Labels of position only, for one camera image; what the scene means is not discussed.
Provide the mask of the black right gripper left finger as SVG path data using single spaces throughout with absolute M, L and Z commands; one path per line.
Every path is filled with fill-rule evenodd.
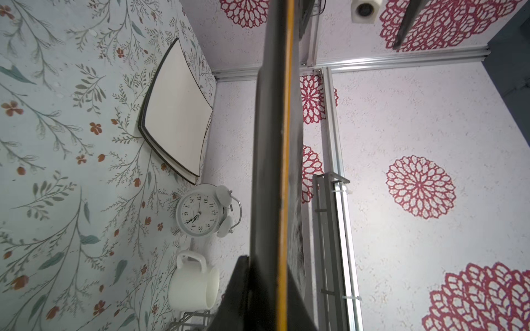
M 248 303 L 249 257 L 240 256 L 208 331 L 243 330 Z

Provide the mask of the white square plate black rim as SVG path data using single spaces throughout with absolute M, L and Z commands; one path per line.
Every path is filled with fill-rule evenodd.
M 199 177 L 193 175 L 191 172 L 183 168 L 176 161 L 173 161 L 150 137 L 150 135 L 144 130 L 143 127 L 144 114 L 140 113 L 138 118 L 137 127 L 140 134 L 146 140 L 147 144 L 153 149 L 154 153 L 162 160 L 162 163 L 166 165 L 168 169 L 171 169 L 174 173 L 181 176 L 184 180 L 192 185 L 197 184 Z

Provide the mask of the white ceramic mug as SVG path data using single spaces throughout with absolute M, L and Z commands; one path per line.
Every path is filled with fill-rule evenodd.
M 181 251 L 168 286 L 169 306 L 180 312 L 210 310 L 219 290 L 220 273 L 200 253 Z

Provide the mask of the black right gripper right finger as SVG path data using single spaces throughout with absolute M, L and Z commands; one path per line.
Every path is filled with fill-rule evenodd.
M 298 292 L 291 270 L 288 269 L 288 331 L 316 331 L 301 295 Z

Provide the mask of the white twin bell alarm clock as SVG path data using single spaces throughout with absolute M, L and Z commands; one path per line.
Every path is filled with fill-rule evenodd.
M 242 204 L 226 186 L 204 183 L 178 201 L 175 219 L 177 227 L 193 238 L 224 238 L 240 225 Z

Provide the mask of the grey wall shelf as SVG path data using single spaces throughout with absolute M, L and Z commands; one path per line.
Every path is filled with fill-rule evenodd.
M 313 236 L 319 330 L 349 330 L 350 318 L 340 243 L 334 172 L 313 176 Z

